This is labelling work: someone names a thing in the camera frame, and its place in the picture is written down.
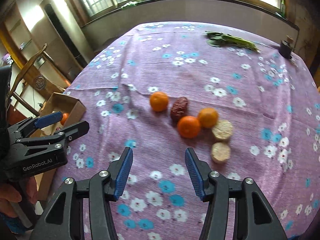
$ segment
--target cardboard box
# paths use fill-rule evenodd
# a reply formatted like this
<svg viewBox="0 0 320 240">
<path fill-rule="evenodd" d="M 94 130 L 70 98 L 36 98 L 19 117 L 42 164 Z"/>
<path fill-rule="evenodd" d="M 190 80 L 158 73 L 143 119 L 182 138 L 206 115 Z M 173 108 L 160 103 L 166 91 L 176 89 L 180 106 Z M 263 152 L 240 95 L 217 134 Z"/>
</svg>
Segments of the cardboard box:
<svg viewBox="0 0 320 240">
<path fill-rule="evenodd" d="M 86 111 L 86 108 L 79 99 L 55 92 L 51 95 L 51 97 L 45 104 L 43 110 L 40 113 L 40 116 L 51 114 L 53 111 L 69 113 L 69 117 L 64 123 L 64 126 L 69 126 L 81 120 Z M 41 136 L 43 136 L 43 134 L 40 129 L 38 129 L 31 135 L 31 137 Z M 51 171 L 47 171 L 35 176 L 39 191 L 38 200 L 47 200 L 55 171 L 56 169 L 53 169 Z"/>
</svg>

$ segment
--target wooden chair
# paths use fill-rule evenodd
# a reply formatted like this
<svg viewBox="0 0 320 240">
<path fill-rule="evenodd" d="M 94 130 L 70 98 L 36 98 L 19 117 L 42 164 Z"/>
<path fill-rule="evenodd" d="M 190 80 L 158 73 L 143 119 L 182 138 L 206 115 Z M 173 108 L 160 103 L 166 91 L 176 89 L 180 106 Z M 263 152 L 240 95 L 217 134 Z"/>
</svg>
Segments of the wooden chair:
<svg viewBox="0 0 320 240">
<path fill-rule="evenodd" d="M 29 105 L 23 98 L 21 98 L 15 92 L 15 90 L 17 89 L 18 84 L 24 78 L 25 74 L 28 72 L 30 67 L 33 66 L 33 64 L 36 62 L 36 60 L 40 56 L 45 57 L 46 60 L 49 60 L 51 63 L 53 63 L 55 65 L 52 58 L 50 58 L 50 56 L 45 52 L 46 48 L 47 48 L 47 44 L 44 44 L 42 49 L 40 51 L 38 51 L 36 54 L 34 54 L 31 57 L 31 59 L 28 60 L 28 62 L 24 65 L 24 67 L 20 70 L 19 74 L 17 75 L 16 80 L 14 81 L 14 84 L 9 92 L 9 98 L 11 98 L 12 96 L 14 98 L 16 98 L 16 100 L 19 103 L 21 103 L 26 109 L 28 109 L 35 116 L 39 116 L 40 113 L 38 111 L 36 111 L 31 105 Z M 32 87 L 36 87 L 36 90 L 48 90 L 48 92 L 50 91 L 51 94 L 53 92 L 63 93 L 65 91 L 64 88 L 59 87 L 58 85 L 51 83 L 43 75 L 39 75 L 39 76 L 35 77 L 33 81 L 34 81 L 34 86 L 32 86 Z"/>
</svg>

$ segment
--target red date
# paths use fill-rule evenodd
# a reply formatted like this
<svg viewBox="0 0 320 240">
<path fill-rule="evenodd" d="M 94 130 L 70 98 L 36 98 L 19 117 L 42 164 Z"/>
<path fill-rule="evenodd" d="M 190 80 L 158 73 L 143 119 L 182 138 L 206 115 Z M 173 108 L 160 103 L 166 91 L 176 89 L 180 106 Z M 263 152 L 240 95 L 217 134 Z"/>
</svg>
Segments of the red date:
<svg viewBox="0 0 320 240">
<path fill-rule="evenodd" d="M 178 98 L 173 104 L 170 112 L 172 121 L 178 122 L 187 113 L 188 99 L 186 97 Z"/>
</svg>

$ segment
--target human hand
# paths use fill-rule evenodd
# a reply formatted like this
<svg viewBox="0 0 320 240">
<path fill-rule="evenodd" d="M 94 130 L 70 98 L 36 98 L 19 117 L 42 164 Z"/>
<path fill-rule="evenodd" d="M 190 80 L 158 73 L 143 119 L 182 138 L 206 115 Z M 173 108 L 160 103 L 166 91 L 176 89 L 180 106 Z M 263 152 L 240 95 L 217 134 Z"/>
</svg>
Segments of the human hand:
<svg viewBox="0 0 320 240">
<path fill-rule="evenodd" d="M 35 177 L 30 177 L 27 182 L 26 193 L 28 200 L 32 204 L 36 204 L 38 200 L 37 182 Z M 0 184 L 0 212 L 8 217 L 17 217 L 9 202 L 18 203 L 22 200 L 20 193 L 10 184 Z"/>
</svg>

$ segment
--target purple floral tablecloth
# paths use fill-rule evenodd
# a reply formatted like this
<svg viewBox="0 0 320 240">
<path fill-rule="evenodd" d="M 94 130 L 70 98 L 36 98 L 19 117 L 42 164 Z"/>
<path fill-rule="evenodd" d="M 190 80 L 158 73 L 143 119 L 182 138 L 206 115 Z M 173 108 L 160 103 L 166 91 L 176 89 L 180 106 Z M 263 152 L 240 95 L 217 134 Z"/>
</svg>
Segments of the purple floral tablecloth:
<svg viewBox="0 0 320 240">
<path fill-rule="evenodd" d="M 229 33 L 257 43 L 261 53 L 214 48 L 204 31 Z M 119 158 L 125 146 L 134 160 L 124 194 L 111 203 L 119 240 L 198 239 L 207 203 L 196 197 L 184 162 L 187 147 L 228 178 L 253 178 L 288 237 L 303 233 L 320 197 L 319 94 L 297 55 L 284 59 L 278 45 L 242 30 L 214 24 L 162 22 L 130 30 L 98 54 L 65 93 L 79 98 L 90 124 L 68 148 L 68 164 L 56 173 L 87 179 Z M 188 114 L 214 107 L 230 120 L 231 158 L 212 162 L 212 133 L 182 139 L 169 112 L 154 113 L 149 96 L 163 91 L 170 106 L 189 99 Z M 226 239 L 232 238 L 230 199 Z M 84 231 L 90 239 L 87 208 Z"/>
</svg>

